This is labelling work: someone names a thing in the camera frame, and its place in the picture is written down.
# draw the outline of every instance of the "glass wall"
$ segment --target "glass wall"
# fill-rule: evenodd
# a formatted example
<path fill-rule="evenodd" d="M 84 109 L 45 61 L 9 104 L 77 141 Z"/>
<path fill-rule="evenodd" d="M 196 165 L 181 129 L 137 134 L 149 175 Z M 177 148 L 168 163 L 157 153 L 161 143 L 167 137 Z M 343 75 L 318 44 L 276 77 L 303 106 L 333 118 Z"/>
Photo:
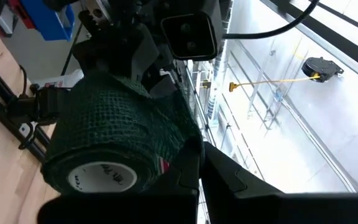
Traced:
<path fill-rule="evenodd" d="M 233 16 L 237 33 L 287 23 L 259 1 L 236 1 Z M 332 60 L 344 73 L 326 83 L 264 83 L 229 92 L 230 82 L 304 78 L 300 68 L 308 57 Z M 297 29 L 230 41 L 219 99 L 220 125 L 229 128 L 216 131 L 225 136 L 223 147 L 235 146 L 226 150 L 230 156 L 249 170 L 251 158 L 251 172 L 284 192 L 358 192 L 358 71 L 341 61 Z"/>

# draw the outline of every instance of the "white cardboard core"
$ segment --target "white cardboard core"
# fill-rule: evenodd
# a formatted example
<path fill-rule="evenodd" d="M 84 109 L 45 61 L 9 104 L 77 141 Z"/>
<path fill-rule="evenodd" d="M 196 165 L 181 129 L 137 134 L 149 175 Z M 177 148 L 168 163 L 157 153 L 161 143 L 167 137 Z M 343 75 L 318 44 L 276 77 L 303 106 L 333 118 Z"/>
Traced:
<path fill-rule="evenodd" d="M 70 185 L 84 193 L 124 192 L 135 185 L 137 175 L 130 167 L 115 162 L 91 162 L 73 169 Z"/>

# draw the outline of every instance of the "white wall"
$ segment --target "white wall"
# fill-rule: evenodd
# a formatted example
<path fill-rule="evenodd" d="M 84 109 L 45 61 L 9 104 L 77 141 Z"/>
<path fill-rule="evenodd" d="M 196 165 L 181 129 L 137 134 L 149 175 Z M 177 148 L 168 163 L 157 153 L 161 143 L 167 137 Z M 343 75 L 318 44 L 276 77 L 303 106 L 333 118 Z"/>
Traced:
<path fill-rule="evenodd" d="M 253 33 L 278 28 L 287 23 L 260 1 L 240 1 L 234 3 L 233 25 L 231 32 Z M 342 78 L 333 77 L 327 83 L 312 81 L 279 85 L 283 91 L 290 87 L 289 99 L 311 126 L 317 136 L 333 153 L 349 178 L 358 188 L 358 74 L 339 61 L 339 58 L 323 50 L 300 31 L 293 29 L 285 34 L 269 39 L 242 40 L 245 48 L 263 67 L 269 52 L 275 50 L 265 68 L 265 73 L 272 79 L 303 78 L 299 71 L 303 57 L 324 57 L 333 60 L 345 70 Z M 246 82 L 240 66 L 250 79 L 257 79 L 258 71 L 247 55 L 233 41 L 229 43 L 233 58 L 229 59 L 234 73 Z M 224 86 L 236 82 L 234 75 L 228 71 Z M 255 159 L 267 182 L 286 192 L 342 192 L 346 188 L 330 168 L 307 135 L 295 122 L 285 108 L 278 111 L 277 123 L 268 131 L 261 128 L 262 122 L 251 113 L 247 119 L 249 102 L 240 88 L 229 93 L 225 87 L 225 96 L 236 119 L 243 125 L 241 131 L 251 146 Z M 271 104 L 273 111 L 278 104 L 273 101 L 273 93 L 268 85 L 260 86 L 262 98 Z M 262 103 L 257 103 L 257 110 L 266 113 Z"/>

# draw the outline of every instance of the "wooden surface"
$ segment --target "wooden surface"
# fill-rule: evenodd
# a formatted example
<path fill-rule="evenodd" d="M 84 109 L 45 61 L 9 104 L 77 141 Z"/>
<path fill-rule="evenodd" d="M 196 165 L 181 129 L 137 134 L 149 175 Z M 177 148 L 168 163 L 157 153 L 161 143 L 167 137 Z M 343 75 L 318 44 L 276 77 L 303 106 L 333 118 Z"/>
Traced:
<path fill-rule="evenodd" d="M 1 40 L 0 76 L 15 94 L 22 91 L 22 72 Z M 46 131 L 51 135 L 53 127 Z M 36 223 L 39 208 L 58 195 L 44 182 L 39 162 L 28 150 L 18 150 L 19 144 L 0 123 L 0 223 Z"/>

